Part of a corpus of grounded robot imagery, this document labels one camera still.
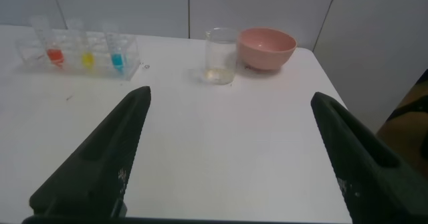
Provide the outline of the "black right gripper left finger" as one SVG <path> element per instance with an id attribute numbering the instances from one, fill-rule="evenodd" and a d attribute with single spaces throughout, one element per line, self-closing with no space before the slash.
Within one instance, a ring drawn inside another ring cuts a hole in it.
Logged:
<path id="1" fill-rule="evenodd" d="M 124 195 L 150 102 L 148 86 L 129 92 L 32 194 L 34 214 L 125 216 Z"/>

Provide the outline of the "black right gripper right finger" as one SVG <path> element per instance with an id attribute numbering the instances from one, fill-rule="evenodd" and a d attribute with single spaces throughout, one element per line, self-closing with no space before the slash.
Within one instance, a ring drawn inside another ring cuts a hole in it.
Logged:
<path id="1" fill-rule="evenodd" d="M 334 98 L 310 102 L 353 223 L 426 223 L 427 180 Z"/>

